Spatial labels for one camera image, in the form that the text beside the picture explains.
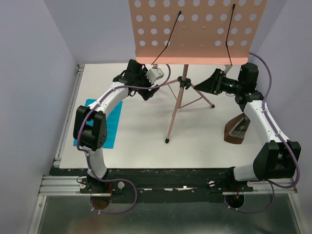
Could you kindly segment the brown wooden metronome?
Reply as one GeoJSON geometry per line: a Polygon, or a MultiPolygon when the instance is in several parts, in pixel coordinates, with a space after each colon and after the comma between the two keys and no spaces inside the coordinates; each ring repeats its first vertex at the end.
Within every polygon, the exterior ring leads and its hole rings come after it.
{"type": "Polygon", "coordinates": [[[242,144],[250,123],[245,113],[228,121],[224,127],[224,141],[230,144],[242,144]]]}

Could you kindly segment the blue printed sheet music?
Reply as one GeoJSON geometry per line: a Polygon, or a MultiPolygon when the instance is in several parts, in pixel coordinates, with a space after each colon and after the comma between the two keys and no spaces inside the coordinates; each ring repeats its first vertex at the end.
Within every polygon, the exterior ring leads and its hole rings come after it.
{"type": "MultiPolygon", "coordinates": [[[[85,105],[81,105],[76,110],[74,132],[73,132],[73,145],[77,145],[78,132],[81,123],[85,116],[91,110],[90,105],[93,104],[95,99],[87,99],[85,105]]],[[[89,119],[86,121],[81,137],[80,146],[86,146],[90,149],[98,149],[99,146],[103,148],[112,149],[114,147],[117,129],[121,114],[123,102],[119,102],[117,106],[111,111],[110,114],[98,114],[97,111],[92,112],[89,119]]]]}

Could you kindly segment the clear plastic metronome cover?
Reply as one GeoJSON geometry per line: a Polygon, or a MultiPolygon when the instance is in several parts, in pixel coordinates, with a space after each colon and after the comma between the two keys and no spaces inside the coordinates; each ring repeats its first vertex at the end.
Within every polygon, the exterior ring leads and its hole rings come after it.
{"type": "Polygon", "coordinates": [[[229,131],[229,135],[237,138],[244,138],[250,125],[248,117],[241,118],[234,127],[229,131]]]}

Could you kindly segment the pink music stand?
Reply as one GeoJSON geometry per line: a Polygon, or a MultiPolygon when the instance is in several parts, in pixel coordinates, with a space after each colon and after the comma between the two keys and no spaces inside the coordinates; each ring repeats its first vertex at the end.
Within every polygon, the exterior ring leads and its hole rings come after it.
{"type": "Polygon", "coordinates": [[[131,0],[136,60],[143,64],[243,65],[264,0],[131,0]]]}

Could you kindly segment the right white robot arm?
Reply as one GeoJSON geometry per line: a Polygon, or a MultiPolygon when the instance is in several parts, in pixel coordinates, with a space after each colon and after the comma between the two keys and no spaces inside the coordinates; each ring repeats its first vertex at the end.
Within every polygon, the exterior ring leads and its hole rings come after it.
{"type": "Polygon", "coordinates": [[[233,174],[225,177],[224,185],[230,191],[241,187],[242,181],[291,178],[298,165],[301,146],[297,141],[289,140],[278,128],[264,96],[256,90],[258,74],[257,65],[246,63],[241,66],[237,80],[216,69],[208,79],[195,86],[195,90],[213,95],[234,94],[236,103],[260,139],[262,148],[253,162],[233,167],[233,174]]]}

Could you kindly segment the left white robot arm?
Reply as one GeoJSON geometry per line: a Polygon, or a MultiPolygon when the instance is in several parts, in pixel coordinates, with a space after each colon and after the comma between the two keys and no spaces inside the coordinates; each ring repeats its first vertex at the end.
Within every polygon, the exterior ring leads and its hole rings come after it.
{"type": "Polygon", "coordinates": [[[127,97],[139,94],[144,100],[151,98],[159,89],[154,83],[163,77],[164,73],[157,65],[147,69],[131,59],[102,96],[88,106],[77,108],[73,137],[77,150],[85,154],[88,175],[93,177],[91,186],[96,192],[102,193],[108,187],[102,150],[108,135],[107,117],[127,97]]]}

